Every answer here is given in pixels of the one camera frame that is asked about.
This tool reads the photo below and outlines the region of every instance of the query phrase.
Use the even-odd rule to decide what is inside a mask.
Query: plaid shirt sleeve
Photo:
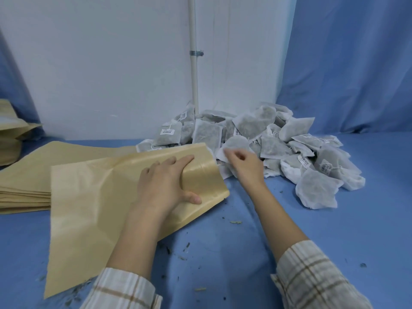
[[[97,277],[81,309],[160,309],[162,296],[145,278],[123,270],[105,268]]]
[[[285,309],[372,308],[312,241],[290,247],[271,275]]]

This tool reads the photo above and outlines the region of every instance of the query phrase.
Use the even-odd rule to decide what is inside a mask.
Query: white wall
[[[199,110],[274,102],[296,0],[196,0]]]
[[[0,0],[48,135],[151,138],[192,98],[188,0]]]

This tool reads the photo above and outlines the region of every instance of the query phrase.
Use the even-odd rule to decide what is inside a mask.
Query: right hand
[[[255,187],[266,186],[263,163],[255,153],[243,149],[224,149],[224,154],[237,171],[237,177],[247,192]]]

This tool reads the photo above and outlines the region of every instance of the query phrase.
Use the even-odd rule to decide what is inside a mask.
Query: forearm
[[[133,208],[106,266],[132,272],[150,280],[161,225],[161,218]]]
[[[308,239],[266,185],[255,185],[247,188],[246,191],[255,205],[260,223],[277,262],[292,245]]]

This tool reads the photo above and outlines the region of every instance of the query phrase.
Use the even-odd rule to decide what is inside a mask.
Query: blue tablecloth
[[[341,189],[337,209],[304,208],[295,185],[283,177],[266,183],[375,308],[410,308],[412,133],[341,134],[339,139],[363,171],[366,186],[353,192]],[[28,143],[25,152],[49,140]],[[138,141],[71,142],[117,147]],[[236,179],[225,182],[230,197],[158,244],[152,282],[164,297],[162,308],[282,308],[269,277],[275,271],[274,259],[250,198]],[[84,284],[42,299],[49,219],[48,211],[0,215],[1,308],[75,309],[90,290],[91,284]],[[199,287],[207,290],[195,292]]]

